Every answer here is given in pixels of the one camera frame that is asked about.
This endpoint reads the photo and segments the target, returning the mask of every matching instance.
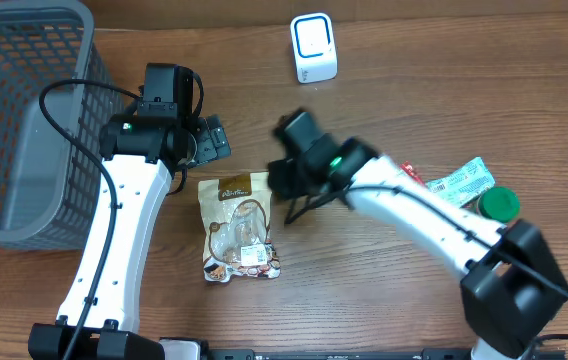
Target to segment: brown label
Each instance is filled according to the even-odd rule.
[[[251,174],[242,174],[232,178],[220,179],[217,198],[220,201],[235,199],[242,196],[250,196]]]

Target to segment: red object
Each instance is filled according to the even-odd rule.
[[[415,170],[410,161],[405,161],[402,165],[400,165],[400,168],[402,168],[402,170],[404,170],[404,172],[407,173],[408,176],[411,177],[411,179],[415,180],[415,182],[421,184],[422,186],[426,186],[426,184],[424,184],[424,180],[422,180],[422,178],[419,176],[417,170]]]

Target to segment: green lid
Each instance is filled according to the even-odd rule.
[[[477,207],[482,216],[507,223],[520,212],[520,201],[511,189],[494,187],[482,194]]]

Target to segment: green light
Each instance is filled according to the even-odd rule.
[[[336,168],[336,167],[338,167],[338,166],[340,165],[341,162],[342,162],[342,157],[341,157],[341,156],[338,156],[338,157],[336,157],[335,159],[333,159],[333,161],[331,161],[331,165],[330,165],[330,166],[331,166],[332,168]]]

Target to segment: gray plastic basket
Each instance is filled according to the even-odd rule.
[[[76,249],[86,242],[100,174],[46,122],[39,91],[66,78],[111,82],[77,1],[0,3],[0,246]],[[93,86],[53,91],[51,115],[98,154],[98,133],[123,109]]]

